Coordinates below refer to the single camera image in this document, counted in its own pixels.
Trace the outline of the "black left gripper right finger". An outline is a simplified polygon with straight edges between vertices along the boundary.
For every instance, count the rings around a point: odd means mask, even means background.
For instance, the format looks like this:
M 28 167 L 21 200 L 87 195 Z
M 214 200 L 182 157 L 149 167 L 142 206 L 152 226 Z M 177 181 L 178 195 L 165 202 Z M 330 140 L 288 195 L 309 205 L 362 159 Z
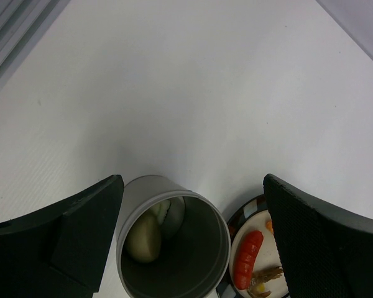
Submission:
M 263 187 L 290 297 L 373 297 L 373 219 L 272 174 Z

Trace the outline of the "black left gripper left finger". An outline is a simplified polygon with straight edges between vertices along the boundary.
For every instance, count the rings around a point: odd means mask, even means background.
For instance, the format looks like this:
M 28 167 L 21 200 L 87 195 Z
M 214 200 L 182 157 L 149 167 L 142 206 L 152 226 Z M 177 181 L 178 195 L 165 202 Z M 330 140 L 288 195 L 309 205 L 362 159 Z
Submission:
M 0 223 L 0 297 L 93 297 L 99 291 L 124 182 L 112 175 Z

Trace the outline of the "orange fried food piece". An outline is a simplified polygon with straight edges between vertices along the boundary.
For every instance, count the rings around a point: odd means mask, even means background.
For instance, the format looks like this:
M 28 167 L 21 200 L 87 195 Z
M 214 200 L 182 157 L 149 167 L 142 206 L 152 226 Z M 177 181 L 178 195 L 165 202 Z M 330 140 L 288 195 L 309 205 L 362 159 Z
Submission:
M 271 233 L 271 234 L 274 234 L 274 230 L 273 230 L 273 225 L 272 225 L 272 221 L 269 220 L 266 222 L 265 224 L 266 226 L 266 229 Z

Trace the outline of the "red sausage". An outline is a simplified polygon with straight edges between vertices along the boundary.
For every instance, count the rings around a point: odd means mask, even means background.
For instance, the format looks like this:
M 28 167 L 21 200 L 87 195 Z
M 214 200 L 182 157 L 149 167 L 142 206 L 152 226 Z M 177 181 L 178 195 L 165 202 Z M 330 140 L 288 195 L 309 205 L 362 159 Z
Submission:
M 246 290 L 249 287 L 254 263 L 263 241 L 262 232 L 254 230 L 249 232 L 239 245 L 233 267 L 233 281 L 237 289 Z

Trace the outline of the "brown round food piece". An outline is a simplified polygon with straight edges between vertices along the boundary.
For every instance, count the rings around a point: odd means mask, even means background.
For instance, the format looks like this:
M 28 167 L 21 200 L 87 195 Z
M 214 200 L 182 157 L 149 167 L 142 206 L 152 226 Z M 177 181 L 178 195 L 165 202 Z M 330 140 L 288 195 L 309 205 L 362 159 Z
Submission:
M 282 274 L 283 268 L 280 266 L 254 272 L 247 293 L 253 298 L 270 296 L 272 292 L 265 290 L 265 283 L 280 278 Z

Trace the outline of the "white rice ball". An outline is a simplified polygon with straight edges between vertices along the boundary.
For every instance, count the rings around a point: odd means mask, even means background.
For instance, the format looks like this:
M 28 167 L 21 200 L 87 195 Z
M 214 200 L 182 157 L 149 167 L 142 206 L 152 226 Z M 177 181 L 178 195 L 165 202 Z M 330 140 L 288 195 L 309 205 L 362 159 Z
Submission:
M 146 210 L 129 230 L 125 248 L 139 263 L 151 263 L 160 254 L 162 245 L 161 227 L 171 206 L 169 200 L 158 202 Z

